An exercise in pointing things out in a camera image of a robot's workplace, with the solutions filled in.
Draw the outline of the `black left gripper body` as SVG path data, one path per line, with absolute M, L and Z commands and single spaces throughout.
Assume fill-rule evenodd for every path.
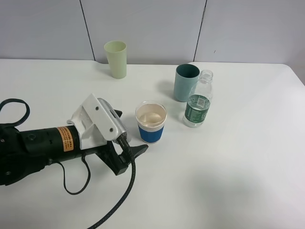
M 26 150 L 25 175 L 41 171 L 45 166 L 96 154 L 115 175 L 126 171 L 126 162 L 119 156 L 113 143 L 89 149 L 80 149 L 79 136 L 72 125 L 20 132 Z

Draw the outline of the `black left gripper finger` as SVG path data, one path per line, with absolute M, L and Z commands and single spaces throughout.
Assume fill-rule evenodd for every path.
M 122 116 L 122 111 L 120 111 L 120 110 L 114 110 L 114 116 L 116 117 L 116 118 L 121 118 L 121 116 Z
M 126 164 L 131 163 L 130 155 L 132 155 L 133 158 L 136 159 L 138 156 L 145 153 L 147 149 L 148 149 L 148 145 L 146 145 L 146 144 L 140 145 L 140 146 L 130 146 L 128 152 L 125 152 L 125 151 L 123 152 L 123 157 L 124 157 L 125 163 Z

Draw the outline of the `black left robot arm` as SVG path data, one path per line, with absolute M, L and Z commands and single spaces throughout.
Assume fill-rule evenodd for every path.
M 0 183 L 11 185 L 26 176 L 39 172 L 46 166 L 87 155 L 97 155 L 115 175 L 124 173 L 130 164 L 127 153 L 117 154 L 113 143 L 107 142 L 85 150 L 74 126 L 68 125 L 68 140 L 58 127 L 20 132 L 16 127 L 22 124 L 30 113 L 14 124 L 0 126 Z

